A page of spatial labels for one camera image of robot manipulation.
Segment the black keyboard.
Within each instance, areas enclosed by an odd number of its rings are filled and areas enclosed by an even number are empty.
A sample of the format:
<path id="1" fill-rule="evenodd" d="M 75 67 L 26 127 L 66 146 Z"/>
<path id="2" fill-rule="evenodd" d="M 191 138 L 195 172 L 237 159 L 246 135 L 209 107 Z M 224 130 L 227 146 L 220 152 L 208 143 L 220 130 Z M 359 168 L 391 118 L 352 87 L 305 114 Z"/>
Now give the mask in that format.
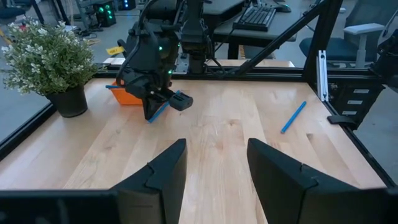
<path id="1" fill-rule="evenodd" d="M 250 6 L 233 23 L 233 29 L 267 32 L 276 14 L 274 7 Z"/>

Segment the black box white labels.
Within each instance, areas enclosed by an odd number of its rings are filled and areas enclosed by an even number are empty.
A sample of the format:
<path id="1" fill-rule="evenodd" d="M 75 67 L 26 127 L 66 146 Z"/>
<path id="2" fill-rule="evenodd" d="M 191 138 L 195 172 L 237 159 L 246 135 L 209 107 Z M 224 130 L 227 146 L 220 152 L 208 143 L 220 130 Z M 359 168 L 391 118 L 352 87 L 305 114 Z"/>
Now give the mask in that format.
<path id="1" fill-rule="evenodd" d="M 332 83 L 329 102 L 339 115 L 350 117 L 359 126 L 384 89 L 374 83 Z"/>

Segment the silver aluminium bracket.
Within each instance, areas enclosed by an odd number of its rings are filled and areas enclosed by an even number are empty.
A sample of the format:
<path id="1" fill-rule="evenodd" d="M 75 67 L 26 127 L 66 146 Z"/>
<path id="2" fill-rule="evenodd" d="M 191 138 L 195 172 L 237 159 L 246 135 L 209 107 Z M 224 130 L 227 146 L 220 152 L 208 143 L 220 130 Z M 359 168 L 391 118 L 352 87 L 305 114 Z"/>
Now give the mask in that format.
<path id="1" fill-rule="evenodd" d="M 325 50 L 319 50 L 317 56 L 317 95 L 322 102 L 329 101 Z"/>

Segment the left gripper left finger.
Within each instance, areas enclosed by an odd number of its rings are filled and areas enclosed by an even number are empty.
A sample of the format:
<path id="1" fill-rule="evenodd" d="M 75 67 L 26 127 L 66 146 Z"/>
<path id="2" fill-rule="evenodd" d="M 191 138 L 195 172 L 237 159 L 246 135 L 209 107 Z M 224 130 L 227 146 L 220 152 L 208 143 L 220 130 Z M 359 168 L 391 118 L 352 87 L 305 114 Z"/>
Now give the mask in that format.
<path id="1" fill-rule="evenodd" d="M 121 224 L 178 224 L 187 178 L 187 143 L 178 139 L 133 175 L 118 192 Z"/>

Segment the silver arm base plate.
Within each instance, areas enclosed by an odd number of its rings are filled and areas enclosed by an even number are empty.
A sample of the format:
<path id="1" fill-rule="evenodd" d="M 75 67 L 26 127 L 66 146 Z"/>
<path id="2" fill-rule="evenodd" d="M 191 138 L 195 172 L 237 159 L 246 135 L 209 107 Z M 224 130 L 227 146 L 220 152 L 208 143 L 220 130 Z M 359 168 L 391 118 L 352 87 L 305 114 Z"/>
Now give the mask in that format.
<path id="1" fill-rule="evenodd" d="M 175 61 L 173 74 L 186 74 L 189 68 L 189 54 L 180 52 Z"/>

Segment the potted green plant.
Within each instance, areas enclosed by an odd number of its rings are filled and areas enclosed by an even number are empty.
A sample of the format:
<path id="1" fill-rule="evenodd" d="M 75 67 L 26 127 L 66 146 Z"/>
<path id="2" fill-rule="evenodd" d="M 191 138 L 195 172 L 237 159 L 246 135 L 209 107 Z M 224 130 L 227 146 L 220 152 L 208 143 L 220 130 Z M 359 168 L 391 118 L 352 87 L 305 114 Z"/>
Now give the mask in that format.
<path id="1" fill-rule="evenodd" d="M 8 66 L 1 70 L 4 86 L 46 97 L 64 118 L 86 112 L 85 84 L 99 70 L 89 43 L 64 22 L 47 26 L 28 17 L 7 28 L 14 42 L 1 49 Z"/>

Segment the grey desk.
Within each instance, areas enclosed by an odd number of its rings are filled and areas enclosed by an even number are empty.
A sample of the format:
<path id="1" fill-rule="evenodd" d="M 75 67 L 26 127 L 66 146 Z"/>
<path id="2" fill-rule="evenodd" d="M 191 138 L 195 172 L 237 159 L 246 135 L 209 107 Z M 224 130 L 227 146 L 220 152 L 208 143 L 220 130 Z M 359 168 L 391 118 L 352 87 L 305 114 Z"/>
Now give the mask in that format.
<path id="1" fill-rule="evenodd" d="M 233 29 L 234 21 L 244 11 L 244 0 L 211 0 L 203 5 L 203 18 L 212 41 L 228 43 L 228 58 L 237 59 L 240 45 L 266 47 L 298 21 L 301 16 L 298 5 L 294 0 L 287 3 L 291 11 L 276 13 L 267 32 Z"/>

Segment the office chair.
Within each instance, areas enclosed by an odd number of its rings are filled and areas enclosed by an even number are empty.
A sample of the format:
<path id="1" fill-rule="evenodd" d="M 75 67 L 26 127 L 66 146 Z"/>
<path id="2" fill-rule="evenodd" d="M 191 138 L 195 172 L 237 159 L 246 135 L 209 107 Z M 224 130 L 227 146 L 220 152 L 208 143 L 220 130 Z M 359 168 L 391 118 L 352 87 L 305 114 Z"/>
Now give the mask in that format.
<path id="1" fill-rule="evenodd" d="M 377 60 L 381 33 L 398 13 L 398 0 L 355 0 L 345 20 L 343 37 L 326 48 L 329 67 L 365 68 Z"/>

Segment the black computer tower lights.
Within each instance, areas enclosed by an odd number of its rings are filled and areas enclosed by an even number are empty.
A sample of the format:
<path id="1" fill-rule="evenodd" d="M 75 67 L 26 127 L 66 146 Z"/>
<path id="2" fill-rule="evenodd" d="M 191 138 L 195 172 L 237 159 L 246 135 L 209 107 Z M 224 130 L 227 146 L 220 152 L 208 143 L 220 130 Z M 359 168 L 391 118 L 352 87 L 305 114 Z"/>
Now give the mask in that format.
<path id="1" fill-rule="evenodd" d="M 93 9 L 100 27 L 110 27 L 116 24 L 113 0 L 95 3 Z"/>

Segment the black frame clamp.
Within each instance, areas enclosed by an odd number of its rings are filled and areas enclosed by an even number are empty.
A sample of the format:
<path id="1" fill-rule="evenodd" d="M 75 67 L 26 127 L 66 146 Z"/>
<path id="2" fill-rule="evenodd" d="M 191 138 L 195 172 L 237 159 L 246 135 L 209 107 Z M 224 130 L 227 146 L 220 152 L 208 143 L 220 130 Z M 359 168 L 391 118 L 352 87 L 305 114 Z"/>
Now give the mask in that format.
<path id="1" fill-rule="evenodd" d="M 327 117 L 327 120 L 330 124 L 337 124 L 340 126 L 350 128 L 352 130 L 357 130 L 358 128 L 358 124 L 355 122 L 355 120 L 351 119 L 349 116 L 331 115 Z"/>

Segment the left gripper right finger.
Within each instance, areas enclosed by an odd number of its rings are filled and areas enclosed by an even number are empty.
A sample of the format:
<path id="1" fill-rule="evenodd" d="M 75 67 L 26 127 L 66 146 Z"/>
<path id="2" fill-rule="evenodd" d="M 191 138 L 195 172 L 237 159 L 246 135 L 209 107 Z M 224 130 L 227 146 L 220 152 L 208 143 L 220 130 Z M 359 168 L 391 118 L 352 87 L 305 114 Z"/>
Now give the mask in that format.
<path id="1" fill-rule="evenodd" d="M 250 138 L 247 159 L 268 224 L 337 224 L 325 195 L 357 188 Z"/>

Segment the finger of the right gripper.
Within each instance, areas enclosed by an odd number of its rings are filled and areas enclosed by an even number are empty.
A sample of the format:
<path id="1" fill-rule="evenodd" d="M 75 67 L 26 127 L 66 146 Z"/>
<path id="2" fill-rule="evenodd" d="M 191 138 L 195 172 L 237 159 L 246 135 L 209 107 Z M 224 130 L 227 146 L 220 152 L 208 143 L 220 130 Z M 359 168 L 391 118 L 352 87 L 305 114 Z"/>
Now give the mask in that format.
<path id="1" fill-rule="evenodd" d="M 169 100 L 170 96 L 163 93 L 154 93 L 145 96 L 142 99 L 142 105 L 144 109 L 144 117 L 148 121 L 150 120 L 159 108 Z"/>

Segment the orange plastic basket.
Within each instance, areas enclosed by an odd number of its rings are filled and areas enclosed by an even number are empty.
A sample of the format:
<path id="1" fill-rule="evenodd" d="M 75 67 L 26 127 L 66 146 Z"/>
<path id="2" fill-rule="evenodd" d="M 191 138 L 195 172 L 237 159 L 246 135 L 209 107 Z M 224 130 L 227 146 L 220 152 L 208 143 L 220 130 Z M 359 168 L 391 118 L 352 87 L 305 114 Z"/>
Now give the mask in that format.
<path id="1" fill-rule="evenodd" d="M 131 105 L 142 105 L 142 100 L 136 98 L 134 95 L 128 93 L 125 89 L 109 89 L 114 95 L 115 99 L 120 105 L 131 106 Z"/>

